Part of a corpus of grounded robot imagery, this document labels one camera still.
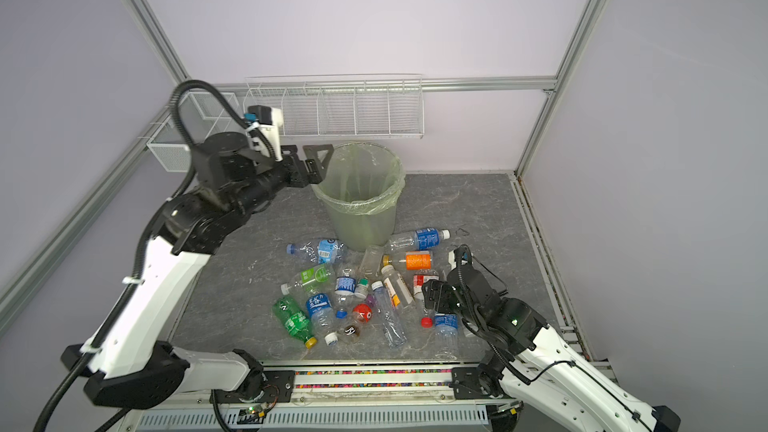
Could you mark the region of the clear crushed water bottle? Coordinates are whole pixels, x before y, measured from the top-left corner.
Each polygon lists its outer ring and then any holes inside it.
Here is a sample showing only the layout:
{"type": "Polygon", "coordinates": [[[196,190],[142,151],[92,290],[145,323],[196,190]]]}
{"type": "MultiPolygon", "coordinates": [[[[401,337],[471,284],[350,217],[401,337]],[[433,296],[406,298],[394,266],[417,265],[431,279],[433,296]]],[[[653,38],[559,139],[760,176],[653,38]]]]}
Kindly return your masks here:
{"type": "Polygon", "coordinates": [[[375,281],[372,284],[372,292],[388,344],[393,348],[404,346],[407,342],[405,329],[386,286],[382,281],[375,281]]]}

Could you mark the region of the light green label bottle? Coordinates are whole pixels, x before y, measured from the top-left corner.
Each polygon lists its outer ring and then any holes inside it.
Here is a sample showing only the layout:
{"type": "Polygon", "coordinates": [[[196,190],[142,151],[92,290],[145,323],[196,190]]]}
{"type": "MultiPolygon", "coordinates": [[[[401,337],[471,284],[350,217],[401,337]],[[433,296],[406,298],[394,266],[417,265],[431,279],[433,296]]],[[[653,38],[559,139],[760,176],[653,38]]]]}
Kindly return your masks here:
{"type": "Polygon", "coordinates": [[[299,272],[287,283],[280,286],[283,295],[313,296],[330,289],[335,271],[330,264],[320,264],[299,272]]]}

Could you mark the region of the green-lined mesh waste bin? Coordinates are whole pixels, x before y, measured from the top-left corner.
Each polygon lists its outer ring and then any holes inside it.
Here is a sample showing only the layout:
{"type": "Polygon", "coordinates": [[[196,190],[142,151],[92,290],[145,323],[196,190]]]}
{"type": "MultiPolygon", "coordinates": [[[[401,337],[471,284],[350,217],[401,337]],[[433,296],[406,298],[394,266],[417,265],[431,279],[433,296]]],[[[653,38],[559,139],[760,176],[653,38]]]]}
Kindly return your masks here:
{"type": "Polygon", "coordinates": [[[393,234],[405,182],[404,166],[394,152],[353,142],[335,148],[325,179],[313,192],[326,207],[337,238],[363,252],[384,245],[393,234]]]}

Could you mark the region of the small green cap bottle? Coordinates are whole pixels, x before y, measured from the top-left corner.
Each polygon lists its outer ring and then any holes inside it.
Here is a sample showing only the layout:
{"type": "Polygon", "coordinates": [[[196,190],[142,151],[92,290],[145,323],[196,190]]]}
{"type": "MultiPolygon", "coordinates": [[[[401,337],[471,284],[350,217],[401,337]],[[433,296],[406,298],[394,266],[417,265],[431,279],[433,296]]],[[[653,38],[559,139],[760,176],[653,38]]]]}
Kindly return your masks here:
{"type": "Polygon", "coordinates": [[[354,295],[359,299],[365,299],[369,292],[369,281],[366,278],[361,278],[355,287],[354,295]]]}

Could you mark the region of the blue label bottle lower left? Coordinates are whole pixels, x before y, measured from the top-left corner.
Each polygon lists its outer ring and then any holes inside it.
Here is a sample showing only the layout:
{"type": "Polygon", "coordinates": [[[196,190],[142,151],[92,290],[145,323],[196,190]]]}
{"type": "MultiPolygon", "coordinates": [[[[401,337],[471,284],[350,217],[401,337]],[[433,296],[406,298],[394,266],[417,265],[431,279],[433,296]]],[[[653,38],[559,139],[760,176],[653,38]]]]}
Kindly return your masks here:
{"type": "Polygon", "coordinates": [[[316,337],[328,346],[336,345],[339,338],[330,298],[325,293],[315,294],[306,301],[306,308],[316,337]]]}

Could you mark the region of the crushed light blue label bottle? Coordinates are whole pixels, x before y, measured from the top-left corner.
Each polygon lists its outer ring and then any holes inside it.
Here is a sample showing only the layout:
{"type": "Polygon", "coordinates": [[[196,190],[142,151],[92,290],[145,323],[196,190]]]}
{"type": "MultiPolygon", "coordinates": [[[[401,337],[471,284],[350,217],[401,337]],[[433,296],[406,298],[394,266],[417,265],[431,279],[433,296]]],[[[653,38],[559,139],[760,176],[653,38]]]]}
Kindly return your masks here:
{"type": "Polygon", "coordinates": [[[305,243],[289,243],[286,253],[313,264],[333,264],[343,259],[347,247],[338,239],[320,238],[305,243]]]}

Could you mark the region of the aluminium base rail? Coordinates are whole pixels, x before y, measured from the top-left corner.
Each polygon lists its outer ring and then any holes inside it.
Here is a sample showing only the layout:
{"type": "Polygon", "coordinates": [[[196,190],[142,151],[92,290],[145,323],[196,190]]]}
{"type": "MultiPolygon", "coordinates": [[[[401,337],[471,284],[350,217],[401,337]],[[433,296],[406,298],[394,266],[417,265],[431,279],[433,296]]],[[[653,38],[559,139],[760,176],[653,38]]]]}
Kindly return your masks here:
{"type": "Polygon", "coordinates": [[[588,409],[551,380],[529,386],[514,383],[508,392],[483,391],[467,364],[382,367],[274,367],[260,403],[226,394],[219,414],[236,430],[280,427],[399,428],[488,424],[536,408],[568,426],[584,429],[588,409]]]}

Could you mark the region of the blue label bottle lower right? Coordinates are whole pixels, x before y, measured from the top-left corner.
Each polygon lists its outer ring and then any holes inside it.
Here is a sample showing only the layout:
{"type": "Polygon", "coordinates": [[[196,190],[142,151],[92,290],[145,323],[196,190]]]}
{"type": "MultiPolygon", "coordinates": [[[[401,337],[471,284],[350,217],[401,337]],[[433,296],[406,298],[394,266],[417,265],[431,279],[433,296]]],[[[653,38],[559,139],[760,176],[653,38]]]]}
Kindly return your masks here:
{"type": "Polygon", "coordinates": [[[455,314],[437,313],[433,325],[436,356],[441,359],[455,360],[458,354],[458,319],[455,314]]]}

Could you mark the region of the small white mesh basket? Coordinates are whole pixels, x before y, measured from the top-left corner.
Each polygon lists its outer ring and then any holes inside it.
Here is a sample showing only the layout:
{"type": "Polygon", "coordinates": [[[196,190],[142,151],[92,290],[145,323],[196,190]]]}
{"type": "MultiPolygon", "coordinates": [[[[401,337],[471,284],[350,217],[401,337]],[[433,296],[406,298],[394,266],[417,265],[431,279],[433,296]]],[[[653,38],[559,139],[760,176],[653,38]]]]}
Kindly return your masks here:
{"type": "MultiPolygon", "coordinates": [[[[188,92],[179,103],[179,113],[195,142],[203,142],[209,136],[222,132],[243,133],[243,129],[216,98],[202,90],[188,92]]],[[[167,172],[188,171],[189,148],[170,117],[148,140],[148,148],[167,172]]]]}

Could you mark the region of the red white label bottle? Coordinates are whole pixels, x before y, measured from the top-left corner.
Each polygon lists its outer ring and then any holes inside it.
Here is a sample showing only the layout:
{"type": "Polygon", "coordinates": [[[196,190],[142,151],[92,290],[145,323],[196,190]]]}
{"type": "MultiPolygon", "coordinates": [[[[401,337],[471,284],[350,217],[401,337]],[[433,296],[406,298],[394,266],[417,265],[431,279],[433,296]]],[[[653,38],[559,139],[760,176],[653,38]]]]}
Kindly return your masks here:
{"type": "Polygon", "coordinates": [[[420,324],[426,329],[433,327],[435,312],[426,306],[424,284],[438,279],[439,276],[432,273],[415,274],[413,276],[413,297],[418,301],[421,307],[422,317],[420,324]]]}

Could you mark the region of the yellow stripe white cap bottle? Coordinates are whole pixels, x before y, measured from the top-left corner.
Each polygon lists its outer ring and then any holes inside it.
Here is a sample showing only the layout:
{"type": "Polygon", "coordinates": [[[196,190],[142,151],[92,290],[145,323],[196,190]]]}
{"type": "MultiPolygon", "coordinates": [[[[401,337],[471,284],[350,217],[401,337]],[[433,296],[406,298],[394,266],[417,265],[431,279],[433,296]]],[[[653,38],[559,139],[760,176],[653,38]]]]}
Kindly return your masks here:
{"type": "Polygon", "coordinates": [[[381,269],[383,284],[387,288],[392,304],[397,309],[403,309],[413,304],[414,298],[405,283],[403,275],[392,265],[381,269]]]}

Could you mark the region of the clear square plastic container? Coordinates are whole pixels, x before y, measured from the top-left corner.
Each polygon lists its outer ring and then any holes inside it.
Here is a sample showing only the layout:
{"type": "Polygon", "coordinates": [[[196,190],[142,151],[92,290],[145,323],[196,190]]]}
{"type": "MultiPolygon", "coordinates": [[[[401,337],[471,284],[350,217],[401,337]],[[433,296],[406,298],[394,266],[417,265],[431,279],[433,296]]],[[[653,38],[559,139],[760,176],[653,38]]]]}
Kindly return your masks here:
{"type": "Polygon", "coordinates": [[[380,274],[382,268],[382,259],[384,248],[379,245],[370,245],[366,248],[359,266],[359,273],[362,278],[373,282],[380,274]]]}

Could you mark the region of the clear bottle blue label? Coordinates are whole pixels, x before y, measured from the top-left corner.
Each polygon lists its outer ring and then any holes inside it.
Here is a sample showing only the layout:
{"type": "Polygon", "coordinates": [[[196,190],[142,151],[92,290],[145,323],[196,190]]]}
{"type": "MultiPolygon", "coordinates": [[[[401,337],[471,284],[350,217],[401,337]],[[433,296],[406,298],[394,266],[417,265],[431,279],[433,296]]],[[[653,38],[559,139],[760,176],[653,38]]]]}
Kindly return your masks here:
{"type": "Polygon", "coordinates": [[[389,253],[424,251],[450,238],[451,233],[447,229],[427,227],[392,235],[385,244],[385,250],[389,253]]]}

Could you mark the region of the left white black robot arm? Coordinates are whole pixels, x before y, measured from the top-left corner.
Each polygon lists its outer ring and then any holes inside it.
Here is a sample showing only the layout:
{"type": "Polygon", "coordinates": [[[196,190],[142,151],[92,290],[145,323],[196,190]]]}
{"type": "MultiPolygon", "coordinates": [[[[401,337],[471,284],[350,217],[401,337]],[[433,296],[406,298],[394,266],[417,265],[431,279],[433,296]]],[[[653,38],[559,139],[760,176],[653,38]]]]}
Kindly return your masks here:
{"type": "Polygon", "coordinates": [[[187,392],[230,393],[249,403],[268,386],[262,364],[250,353],[204,353],[176,347],[160,337],[183,292],[224,240],[265,210],[288,187],[322,182],[334,149],[329,144],[282,145],[280,112],[254,106],[236,116],[237,130],[196,141],[185,126],[180,103],[200,89],[225,111],[231,104],[210,83],[187,80],[168,101],[169,116],[190,152],[190,167],[177,190],[153,214],[138,241],[132,272],[117,302],[85,342],[67,347],[68,374],[42,408],[35,429],[49,425],[73,383],[117,418],[151,409],[187,392]]]}

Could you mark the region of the blue label bottle blue cap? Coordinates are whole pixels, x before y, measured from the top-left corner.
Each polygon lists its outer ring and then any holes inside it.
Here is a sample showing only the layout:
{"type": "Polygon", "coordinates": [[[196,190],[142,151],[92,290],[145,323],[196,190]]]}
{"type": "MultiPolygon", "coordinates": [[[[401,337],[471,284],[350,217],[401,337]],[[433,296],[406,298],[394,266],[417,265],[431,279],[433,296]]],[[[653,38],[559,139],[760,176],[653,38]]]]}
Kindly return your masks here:
{"type": "Polygon", "coordinates": [[[354,269],[340,269],[337,273],[334,290],[335,313],[338,319],[346,318],[356,305],[356,288],[357,278],[354,269]]]}

